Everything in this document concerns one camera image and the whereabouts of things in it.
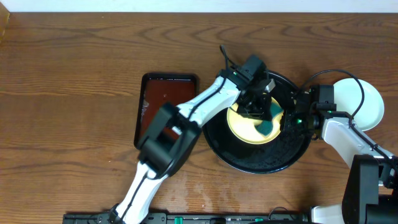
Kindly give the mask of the green yellow sponge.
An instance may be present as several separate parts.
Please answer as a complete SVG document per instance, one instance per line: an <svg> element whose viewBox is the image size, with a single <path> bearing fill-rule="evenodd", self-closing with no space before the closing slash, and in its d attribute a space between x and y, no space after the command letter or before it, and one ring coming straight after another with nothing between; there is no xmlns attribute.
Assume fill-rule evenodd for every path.
<svg viewBox="0 0 398 224"><path fill-rule="evenodd" d="M255 129L262 135L267 136L269 135L273 129L273 120L277 115L280 115L283 113L283 109L279 106L278 103L272 102L271 107L270 107L270 112L271 112L271 120L264 120L260 124L255 125Z"/></svg>

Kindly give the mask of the yellow plate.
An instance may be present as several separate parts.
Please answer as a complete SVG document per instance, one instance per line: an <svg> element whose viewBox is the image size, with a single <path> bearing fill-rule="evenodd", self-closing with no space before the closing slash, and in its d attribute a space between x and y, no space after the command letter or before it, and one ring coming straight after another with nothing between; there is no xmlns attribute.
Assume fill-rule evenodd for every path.
<svg viewBox="0 0 398 224"><path fill-rule="evenodd" d="M232 133L240 140L249 144L265 144L273 141L281 132L280 121L284 110L273 97L272 112L278 108L279 113L273 114L272 121L244 118L236 112L238 104L235 103L227 110L227 123Z"/></svg>

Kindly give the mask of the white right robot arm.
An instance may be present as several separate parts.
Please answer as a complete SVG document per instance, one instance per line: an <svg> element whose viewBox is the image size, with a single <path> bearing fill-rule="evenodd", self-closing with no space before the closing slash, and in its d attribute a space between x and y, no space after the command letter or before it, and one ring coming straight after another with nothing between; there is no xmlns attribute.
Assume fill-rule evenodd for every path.
<svg viewBox="0 0 398 224"><path fill-rule="evenodd" d="M316 206L312 223L397 223L397 156L365 135L347 112L337 111L334 88L299 91L282 117L282 130L329 144L349 166L342 202Z"/></svg>

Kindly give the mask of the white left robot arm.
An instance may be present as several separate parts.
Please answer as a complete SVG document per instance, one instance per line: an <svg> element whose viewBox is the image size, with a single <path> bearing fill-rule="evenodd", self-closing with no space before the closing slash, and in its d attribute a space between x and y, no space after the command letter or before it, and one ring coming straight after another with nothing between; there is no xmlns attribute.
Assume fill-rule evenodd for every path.
<svg viewBox="0 0 398 224"><path fill-rule="evenodd" d="M109 223L140 223L162 182L188 159L201 128L220 111L238 105L245 118L270 121L275 86L265 63L251 55L243 65L226 59L214 83L178 106L164 104L137 143L140 151L135 178L124 198L109 212Z"/></svg>

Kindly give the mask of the light green plate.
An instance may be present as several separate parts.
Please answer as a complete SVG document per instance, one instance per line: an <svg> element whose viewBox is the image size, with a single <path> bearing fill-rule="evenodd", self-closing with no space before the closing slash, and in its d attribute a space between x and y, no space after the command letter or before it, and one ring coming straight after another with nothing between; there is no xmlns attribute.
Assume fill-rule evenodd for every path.
<svg viewBox="0 0 398 224"><path fill-rule="evenodd" d="M370 83L359 80L364 90L364 102L355 114L354 121L362 131L376 127L384 116L384 101L381 94ZM334 85L334 102L338 111L353 114L359 106L362 94L353 78L345 78Z"/></svg>

